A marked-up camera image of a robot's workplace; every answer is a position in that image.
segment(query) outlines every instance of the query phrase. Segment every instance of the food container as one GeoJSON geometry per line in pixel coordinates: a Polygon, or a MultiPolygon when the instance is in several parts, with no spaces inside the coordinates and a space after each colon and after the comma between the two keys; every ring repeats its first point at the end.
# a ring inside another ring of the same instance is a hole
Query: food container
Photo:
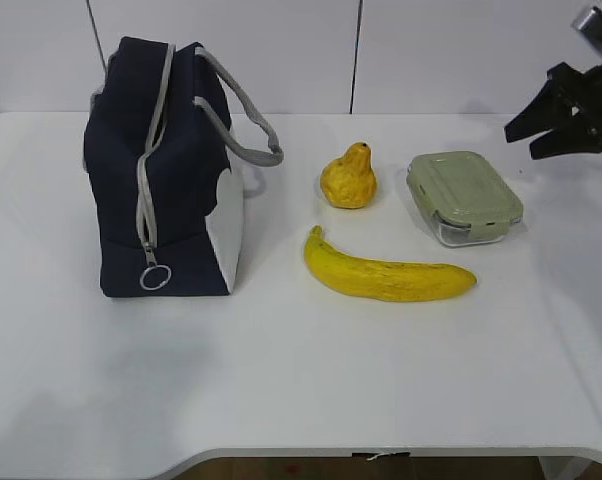
{"type": "Polygon", "coordinates": [[[498,242],[523,216],[521,200],[474,152],[419,155],[407,182],[421,214],[448,247],[498,242]]]}

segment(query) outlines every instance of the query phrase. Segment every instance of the yellow banana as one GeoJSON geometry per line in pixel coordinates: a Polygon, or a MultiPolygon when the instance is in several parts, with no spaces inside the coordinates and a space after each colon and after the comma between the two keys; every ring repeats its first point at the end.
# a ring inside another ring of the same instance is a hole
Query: yellow banana
{"type": "Polygon", "coordinates": [[[328,287],[346,295],[387,302],[456,297],[477,283],[471,272],[454,265],[351,257],[323,240],[323,229],[318,225],[305,244],[305,261],[312,274],[328,287]]]}

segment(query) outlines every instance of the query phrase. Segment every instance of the lunch bag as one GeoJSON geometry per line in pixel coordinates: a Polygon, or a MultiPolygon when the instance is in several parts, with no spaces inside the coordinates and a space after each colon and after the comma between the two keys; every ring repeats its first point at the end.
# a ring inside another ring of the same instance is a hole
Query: lunch bag
{"type": "Polygon", "coordinates": [[[96,201],[108,297],[228,295],[243,232],[236,156],[283,160],[275,131],[201,44],[125,37],[93,96],[84,167],[96,201]],[[237,143],[219,77],[268,136],[237,143]]]}

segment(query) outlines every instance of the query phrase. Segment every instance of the green lid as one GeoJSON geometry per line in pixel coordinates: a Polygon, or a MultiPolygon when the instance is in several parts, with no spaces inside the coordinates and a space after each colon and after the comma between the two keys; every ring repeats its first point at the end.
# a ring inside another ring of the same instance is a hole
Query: green lid
{"type": "Polygon", "coordinates": [[[412,161],[407,181],[422,213],[468,229],[467,243],[500,239],[523,215],[521,200],[473,152],[420,155],[412,161]]]}

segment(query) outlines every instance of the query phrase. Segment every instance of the banana tip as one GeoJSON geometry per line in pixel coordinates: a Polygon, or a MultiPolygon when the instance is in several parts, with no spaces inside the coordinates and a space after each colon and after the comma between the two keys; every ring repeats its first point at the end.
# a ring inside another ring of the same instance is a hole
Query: banana tip
{"type": "Polygon", "coordinates": [[[310,230],[310,235],[323,238],[323,228],[321,228],[321,225],[315,225],[312,227],[312,230],[310,230]]]}

